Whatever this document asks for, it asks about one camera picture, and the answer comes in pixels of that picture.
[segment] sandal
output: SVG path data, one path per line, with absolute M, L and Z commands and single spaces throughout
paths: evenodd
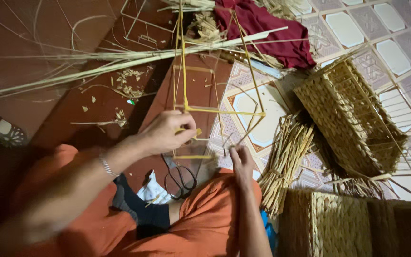
M 10 124 L 0 116 L 0 143 L 4 147 L 23 146 L 28 143 L 28 138 L 23 130 Z

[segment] yellow wire frame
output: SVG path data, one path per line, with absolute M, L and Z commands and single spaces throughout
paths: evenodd
M 266 112 L 264 111 L 263 101 L 261 100 L 261 96 L 259 94 L 258 85 L 256 83 L 256 79 L 255 79 L 254 72 L 253 72 L 253 67 L 252 67 L 252 64 L 251 64 L 251 61 L 250 61 L 250 55 L 248 54 L 247 44 L 243 40 L 242 27 L 240 26 L 239 21 L 237 19 L 237 14 L 234 10 L 229 10 L 230 13 L 231 13 L 232 20 L 234 20 L 236 22 L 237 27 L 239 29 L 239 33 L 240 33 L 240 36 L 241 36 L 241 39 L 242 39 L 242 44 L 243 44 L 243 47 L 244 47 L 244 50 L 245 50 L 245 56 L 246 56 L 247 61 L 248 61 L 248 66 L 250 68 L 250 73 L 252 75 L 253 83 L 255 85 L 256 93 L 257 93 L 257 96 L 258 96 L 258 101 L 259 101 L 259 104 L 261 106 L 262 111 L 260 113 L 222 111 L 222 110 L 219 109 L 220 108 L 220 103 L 218 102 L 218 95 L 217 95 L 217 103 L 218 103 L 218 109 L 217 110 L 210 109 L 210 108 L 207 108 L 207 107 L 191 107 L 191 106 L 188 105 L 187 90 L 186 90 L 186 88 L 187 88 L 187 85 L 186 85 L 187 66 L 186 66 L 186 63 L 185 63 L 185 39 L 184 39 L 184 35 L 183 35 L 183 3 L 182 2 L 183 2 L 182 0 L 180 0 L 180 2 L 179 2 L 179 5 L 180 5 L 180 7 L 179 7 L 179 19 L 177 20 L 177 25 L 178 26 L 177 26 L 177 35 L 176 35 L 176 44 L 175 44 L 175 49 L 177 50 L 178 41 L 179 41 L 179 37 L 180 37 L 181 46 L 182 46 L 182 52 L 181 52 L 182 56 L 181 56 L 180 65 L 179 66 L 174 65 L 174 67 L 173 67 L 173 83 L 174 83 L 174 86 L 173 86 L 173 90 L 174 90 L 174 96 L 173 96 L 174 104 L 173 105 L 174 106 L 173 106 L 173 108 L 175 109 L 175 106 L 176 106 L 176 99 L 177 99 L 176 96 L 177 96 L 177 90 L 178 90 L 178 87 L 179 87 L 178 84 L 177 84 L 177 88 L 175 86 L 175 68 L 176 68 L 175 66 L 177 66 L 177 67 L 179 67 L 179 79 L 180 79 L 180 68 L 183 71 L 183 93 L 184 93 L 183 108 L 184 108 L 184 112 L 185 113 L 188 113 L 188 112 L 206 112 L 206 113 L 216 113 L 216 114 L 218 114 L 219 123 L 220 123 L 220 133 L 221 133 L 222 137 L 223 137 L 223 130 L 222 130 L 222 127 L 221 127 L 220 114 L 251 115 L 251 116 L 253 116 L 252 120 L 253 120 L 254 116 L 259 116 L 259 119 L 258 119 L 258 121 L 256 121 L 254 126 L 252 126 L 250 128 L 251 123 L 249 124 L 249 128 L 247 129 L 245 135 L 237 143 L 237 144 L 240 144 L 246 137 L 248 137 L 250 132 L 253 131 L 253 129 L 262 121 L 262 119 L 264 119 L 264 117 L 266 116 Z M 197 71 L 205 71 L 205 70 L 210 71 L 209 69 L 202 69 L 202 68 L 199 68 L 199 67 L 189 67 L 188 69 L 197 70 Z M 213 79 L 215 80 L 215 73 L 214 73 L 214 71 L 211 71 L 211 72 L 212 72 Z M 212 157 L 213 157 L 212 155 L 182 155 L 182 156 L 180 156 L 180 155 L 176 155 L 175 150 L 173 152 L 173 159 L 211 159 Z

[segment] red cloth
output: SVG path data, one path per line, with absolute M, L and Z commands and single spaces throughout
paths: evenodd
M 255 42 L 309 38 L 307 28 L 299 22 L 274 17 L 265 7 L 257 7 L 251 0 L 215 0 L 215 3 L 217 6 L 234 9 L 240 26 L 248 35 L 288 26 L 288 29 L 272 32 L 267 38 L 255 40 Z M 228 10 L 216 8 L 215 16 L 220 30 L 227 29 L 231 13 Z M 227 37 L 228 40 L 240 38 L 236 22 L 231 23 Z M 261 53 L 276 57 L 287 68 L 312 68 L 317 64 L 310 54 L 308 40 L 256 44 L 256 46 Z M 249 51 L 256 52 L 251 44 L 248 44 L 247 48 Z

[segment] dried straw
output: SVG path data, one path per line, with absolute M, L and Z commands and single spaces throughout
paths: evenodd
M 294 181 L 302 157 L 311 148 L 313 127 L 305 126 L 289 115 L 279 120 L 279 131 L 272 145 L 270 163 L 259 181 L 262 208 L 271 218 L 283 212 L 286 191 Z

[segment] scissors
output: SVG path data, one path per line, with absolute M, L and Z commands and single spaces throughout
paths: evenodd
M 179 199 L 185 199 L 186 197 L 188 197 L 191 194 L 191 191 L 193 189 L 195 189 L 198 181 L 196 179 L 196 176 L 194 175 L 194 173 L 187 167 L 183 166 L 183 165 L 177 165 L 173 160 L 171 156 L 166 156 L 164 154 L 161 154 L 161 157 L 163 157 L 163 161 L 166 164 L 166 166 L 168 167 L 168 174 L 164 177 L 164 188 L 166 189 L 166 191 L 168 192 L 169 195 L 171 195 L 171 198 L 174 200 L 179 200 Z M 176 169 L 177 172 L 179 173 L 179 177 L 180 177 L 180 182 L 181 184 L 174 178 L 174 176 L 171 173 L 172 169 Z M 193 185 L 191 188 L 189 188 L 186 184 L 185 181 L 183 179 L 183 175 L 182 175 L 182 170 L 181 169 L 185 169 L 187 170 L 190 174 L 191 177 L 193 177 Z M 167 178 L 168 176 L 170 176 L 173 180 L 174 183 L 179 187 L 180 189 L 180 196 L 176 197 L 174 195 L 172 195 L 171 193 L 169 193 L 168 190 L 168 184 L 167 184 Z

